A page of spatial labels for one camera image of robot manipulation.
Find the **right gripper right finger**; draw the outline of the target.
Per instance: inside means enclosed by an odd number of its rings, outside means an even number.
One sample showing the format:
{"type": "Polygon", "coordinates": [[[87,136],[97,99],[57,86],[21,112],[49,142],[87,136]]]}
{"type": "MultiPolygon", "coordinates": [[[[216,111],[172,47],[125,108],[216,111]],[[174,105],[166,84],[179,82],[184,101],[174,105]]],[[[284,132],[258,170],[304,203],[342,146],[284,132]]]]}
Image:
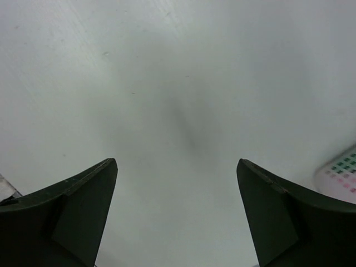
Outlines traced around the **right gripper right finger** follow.
{"type": "Polygon", "coordinates": [[[240,159],[237,180],[259,266],[355,266],[355,205],[240,159]]]}

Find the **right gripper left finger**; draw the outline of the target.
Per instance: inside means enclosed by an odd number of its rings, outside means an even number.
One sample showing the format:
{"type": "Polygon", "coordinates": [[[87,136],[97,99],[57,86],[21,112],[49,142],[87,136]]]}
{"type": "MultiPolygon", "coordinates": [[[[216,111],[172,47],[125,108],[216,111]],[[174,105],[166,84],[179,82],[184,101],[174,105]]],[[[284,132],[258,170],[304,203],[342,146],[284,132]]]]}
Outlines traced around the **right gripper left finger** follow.
{"type": "Polygon", "coordinates": [[[95,266],[117,173],[108,158],[1,201],[1,266],[95,266]]]}

